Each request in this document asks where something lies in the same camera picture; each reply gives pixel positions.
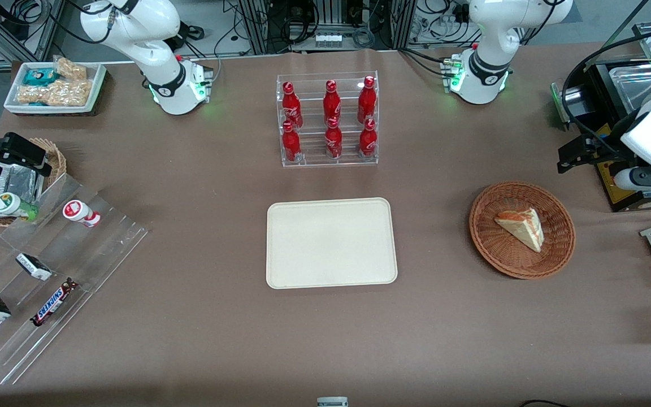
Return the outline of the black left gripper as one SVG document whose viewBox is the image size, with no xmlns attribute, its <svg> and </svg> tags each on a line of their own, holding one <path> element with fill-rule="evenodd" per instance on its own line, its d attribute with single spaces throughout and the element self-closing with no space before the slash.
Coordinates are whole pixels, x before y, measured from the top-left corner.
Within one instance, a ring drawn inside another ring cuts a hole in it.
<svg viewBox="0 0 651 407">
<path fill-rule="evenodd" d="M 588 124 L 582 123 L 580 117 L 574 118 L 574 124 L 582 131 L 582 136 L 586 137 L 587 159 L 588 164 L 599 164 L 601 162 L 626 162 L 635 165 L 638 162 L 635 152 L 622 142 L 622 136 L 630 129 L 635 122 L 637 113 L 632 112 L 616 123 L 605 124 L 604 129 L 597 130 L 589 127 Z M 581 145 L 563 145 L 558 149 L 557 171 L 564 174 L 569 170 L 581 165 L 582 147 Z"/>
</svg>

